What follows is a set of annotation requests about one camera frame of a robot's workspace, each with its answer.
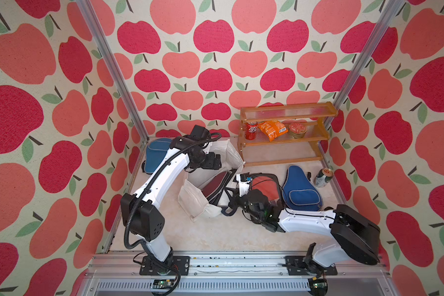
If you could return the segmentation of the black mesh paddle case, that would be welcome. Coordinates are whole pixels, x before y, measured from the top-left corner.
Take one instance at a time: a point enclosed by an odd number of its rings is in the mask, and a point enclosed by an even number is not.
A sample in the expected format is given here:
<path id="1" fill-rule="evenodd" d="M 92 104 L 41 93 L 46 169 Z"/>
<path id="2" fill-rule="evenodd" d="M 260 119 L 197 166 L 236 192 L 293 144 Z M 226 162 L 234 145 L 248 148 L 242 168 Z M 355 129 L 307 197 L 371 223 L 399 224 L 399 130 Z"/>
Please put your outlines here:
<path id="1" fill-rule="evenodd" d="M 271 212 L 279 207 L 282 193 L 278 178 L 271 173 L 250 174 L 252 182 L 248 194 L 241 197 L 242 207 L 249 212 Z"/>

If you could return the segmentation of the maroon paddle case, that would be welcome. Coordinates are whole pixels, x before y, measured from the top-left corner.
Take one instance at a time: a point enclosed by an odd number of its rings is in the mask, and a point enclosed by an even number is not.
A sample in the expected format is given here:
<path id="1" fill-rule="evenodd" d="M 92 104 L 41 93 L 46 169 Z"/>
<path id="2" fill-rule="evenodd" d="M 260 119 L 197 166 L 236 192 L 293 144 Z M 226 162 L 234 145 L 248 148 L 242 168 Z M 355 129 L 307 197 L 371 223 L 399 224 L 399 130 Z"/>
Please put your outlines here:
<path id="1" fill-rule="evenodd" d="M 229 182 L 230 172 L 223 171 L 215 176 L 202 190 L 209 204 L 218 205 L 224 188 Z"/>

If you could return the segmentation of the white canvas tote bag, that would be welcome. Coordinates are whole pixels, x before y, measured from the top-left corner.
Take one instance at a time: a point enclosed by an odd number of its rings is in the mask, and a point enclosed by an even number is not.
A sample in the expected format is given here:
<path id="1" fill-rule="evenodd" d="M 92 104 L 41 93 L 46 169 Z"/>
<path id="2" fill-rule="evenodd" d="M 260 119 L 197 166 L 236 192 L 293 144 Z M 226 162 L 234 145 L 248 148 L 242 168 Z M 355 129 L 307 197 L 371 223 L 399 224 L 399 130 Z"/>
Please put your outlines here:
<path id="1" fill-rule="evenodd" d="M 185 180 L 178 195 L 178 203 L 192 222 L 215 218 L 222 214 L 222 208 L 228 205 L 229 198 L 224 196 L 217 205 L 212 205 L 202 190 L 221 173 L 232 169 L 237 174 L 241 173 L 245 164 L 228 138 L 212 143 L 208 151 L 221 156 L 222 167 L 219 170 L 199 168 L 193 173 L 185 173 Z"/>

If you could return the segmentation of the blue paddle case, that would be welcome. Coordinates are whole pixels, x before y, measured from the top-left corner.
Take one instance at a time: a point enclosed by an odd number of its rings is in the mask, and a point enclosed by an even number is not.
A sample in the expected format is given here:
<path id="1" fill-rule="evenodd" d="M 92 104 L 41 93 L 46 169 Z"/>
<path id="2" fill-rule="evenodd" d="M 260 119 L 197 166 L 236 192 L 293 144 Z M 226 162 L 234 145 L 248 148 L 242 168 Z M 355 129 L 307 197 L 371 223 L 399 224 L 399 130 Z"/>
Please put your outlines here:
<path id="1" fill-rule="evenodd" d="M 321 195 L 297 165 L 287 169 L 282 193 L 285 204 L 291 210 L 318 212 L 323 207 Z"/>
<path id="2" fill-rule="evenodd" d="M 151 175 L 161 164 L 169 150 L 170 138 L 157 138 L 150 142 L 146 148 L 146 159 L 142 163 L 142 171 L 147 175 Z"/>

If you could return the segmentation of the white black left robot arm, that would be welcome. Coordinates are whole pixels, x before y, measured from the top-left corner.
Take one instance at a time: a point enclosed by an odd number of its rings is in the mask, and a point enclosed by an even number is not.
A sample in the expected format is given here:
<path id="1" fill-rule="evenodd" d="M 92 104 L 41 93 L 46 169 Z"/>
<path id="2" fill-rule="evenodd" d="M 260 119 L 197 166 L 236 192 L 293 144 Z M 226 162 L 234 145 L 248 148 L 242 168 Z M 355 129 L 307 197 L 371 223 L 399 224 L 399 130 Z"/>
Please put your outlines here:
<path id="1" fill-rule="evenodd" d="M 159 211 L 160 205 L 182 171 L 222 167 L 221 156 L 208 151 L 210 144 L 221 137 L 221 133 L 211 133 L 198 125 L 189 135 L 176 137 L 146 183 L 134 194 L 124 194 L 121 199 L 124 246 L 132 250 L 140 245 L 157 273 L 181 274 L 173 262 L 173 249 L 162 234 L 165 218 Z"/>

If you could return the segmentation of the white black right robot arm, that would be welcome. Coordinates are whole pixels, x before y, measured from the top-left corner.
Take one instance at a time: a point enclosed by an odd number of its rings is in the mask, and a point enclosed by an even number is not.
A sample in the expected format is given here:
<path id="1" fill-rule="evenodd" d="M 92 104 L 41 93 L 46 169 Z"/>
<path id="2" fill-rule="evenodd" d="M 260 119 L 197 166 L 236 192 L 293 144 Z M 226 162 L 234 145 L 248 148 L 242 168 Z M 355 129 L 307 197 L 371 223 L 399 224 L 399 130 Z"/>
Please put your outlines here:
<path id="1" fill-rule="evenodd" d="M 335 209 L 318 212 L 292 210 L 281 202 L 273 204 L 248 174 L 234 177 L 236 186 L 225 192 L 229 204 L 222 213 L 229 217 L 241 208 L 250 221 L 272 233 L 304 232 L 328 237 L 322 244 L 310 244 L 297 268 L 309 275 L 321 276 L 328 268 L 345 260 L 355 260 L 364 265 L 377 265 L 381 230 L 371 220 L 353 208 L 339 204 Z"/>

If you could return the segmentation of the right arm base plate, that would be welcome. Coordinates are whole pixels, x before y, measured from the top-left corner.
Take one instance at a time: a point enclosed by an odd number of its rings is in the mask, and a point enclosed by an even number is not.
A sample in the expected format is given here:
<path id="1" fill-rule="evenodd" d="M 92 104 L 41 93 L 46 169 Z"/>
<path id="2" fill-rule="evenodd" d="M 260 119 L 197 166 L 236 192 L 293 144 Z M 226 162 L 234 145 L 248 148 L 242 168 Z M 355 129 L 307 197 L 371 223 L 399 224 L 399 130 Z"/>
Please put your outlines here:
<path id="1" fill-rule="evenodd" d="M 290 276 L 337 276 L 335 266 L 322 267 L 313 260 L 306 260 L 304 256 L 285 256 L 284 266 Z"/>

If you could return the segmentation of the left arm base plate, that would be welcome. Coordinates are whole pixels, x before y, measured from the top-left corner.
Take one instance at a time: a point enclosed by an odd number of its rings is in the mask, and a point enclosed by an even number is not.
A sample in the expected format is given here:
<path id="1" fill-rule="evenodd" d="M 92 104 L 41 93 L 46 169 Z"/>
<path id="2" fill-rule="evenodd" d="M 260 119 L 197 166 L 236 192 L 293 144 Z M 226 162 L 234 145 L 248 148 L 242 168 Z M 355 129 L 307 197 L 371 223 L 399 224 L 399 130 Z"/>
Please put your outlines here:
<path id="1" fill-rule="evenodd" d="M 173 256 L 169 262 L 161 262 L 158 259 L 152 259 L 145 256 L 139 274 L 141 276 L 187 276 L 190 266 L 189 256 Z"/>

